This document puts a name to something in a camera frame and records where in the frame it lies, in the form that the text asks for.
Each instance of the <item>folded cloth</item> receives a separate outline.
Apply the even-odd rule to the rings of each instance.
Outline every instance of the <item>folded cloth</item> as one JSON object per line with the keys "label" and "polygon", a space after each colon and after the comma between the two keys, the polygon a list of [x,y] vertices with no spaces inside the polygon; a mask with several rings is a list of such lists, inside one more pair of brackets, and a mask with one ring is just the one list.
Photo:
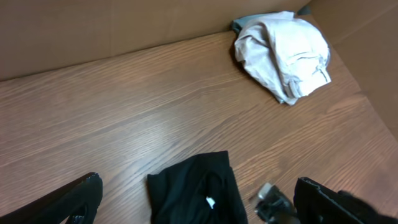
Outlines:
{"label": "folded cloth", "polygon": [[193,156],[147,183],[153,224],[248,223],[226,151]]}
{"label": "folded cloth", "polygon": [[297,99],[331,82],[330,53],[320,31],[293,12],[270,13],[246,22],[235,41],[236,60],[279,103]]}

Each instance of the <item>brown cardboard panel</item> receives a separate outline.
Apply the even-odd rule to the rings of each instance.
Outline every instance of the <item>brown cardboard panel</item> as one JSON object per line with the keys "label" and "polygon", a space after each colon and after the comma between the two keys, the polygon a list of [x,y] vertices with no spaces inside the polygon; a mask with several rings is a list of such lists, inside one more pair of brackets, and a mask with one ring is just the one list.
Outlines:
{"label": "brown cardboard panel", "polygon": [[310,7],[315,20],[332,44],[383,15],[397,0],[313,0]]}
{"label": "brown cardboard panel", "polygon": [[336,50],[398,138],[398,6],[351,34]]}
{"label": "brown cardboard panel", "polygon": [[309,0],[114,0],[113,55],[227,30],[233,19],[297,11]]}
{"label": "brown cardboard panel", "polygon": [[108,0],[0,3],[0,80],[110,56]]}

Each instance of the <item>white cloth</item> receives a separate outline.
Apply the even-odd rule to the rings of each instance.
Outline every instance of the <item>white cloth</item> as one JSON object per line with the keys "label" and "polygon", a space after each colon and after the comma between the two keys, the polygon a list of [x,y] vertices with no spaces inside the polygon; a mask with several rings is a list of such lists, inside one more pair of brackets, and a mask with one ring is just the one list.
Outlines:
{"label": "white cloth", "polygon": [[320,31],[287,11],[250,20],[235,41],[236,60],[279,103],[289,105],[331,82],[329,55]]}

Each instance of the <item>pile of laundry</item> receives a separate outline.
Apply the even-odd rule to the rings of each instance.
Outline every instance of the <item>pile of laundry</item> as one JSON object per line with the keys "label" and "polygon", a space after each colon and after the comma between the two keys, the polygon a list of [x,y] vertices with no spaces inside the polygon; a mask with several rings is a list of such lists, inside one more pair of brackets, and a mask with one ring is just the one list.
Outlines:
{"label": "pile of laundry", "polygon": [[279,103],[294,105],[331,82],[328,44],[320,31],[293,12],[247,16],[233,21],[235,57]]}

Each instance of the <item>wood grain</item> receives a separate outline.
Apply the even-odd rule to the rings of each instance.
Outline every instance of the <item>wood grain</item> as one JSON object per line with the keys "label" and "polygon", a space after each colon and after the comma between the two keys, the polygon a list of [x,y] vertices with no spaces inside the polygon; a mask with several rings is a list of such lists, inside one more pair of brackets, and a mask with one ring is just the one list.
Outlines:
{"label": "wood grain", "polygon": [[149,223],[147,174],[228,150],[248,199],[297,177],[398,212],[398,144],[343,62],[332,83],[280,105],[237,67],[225,32],[0,83],[0,215],[87,172],[103,178],[96,223]]}

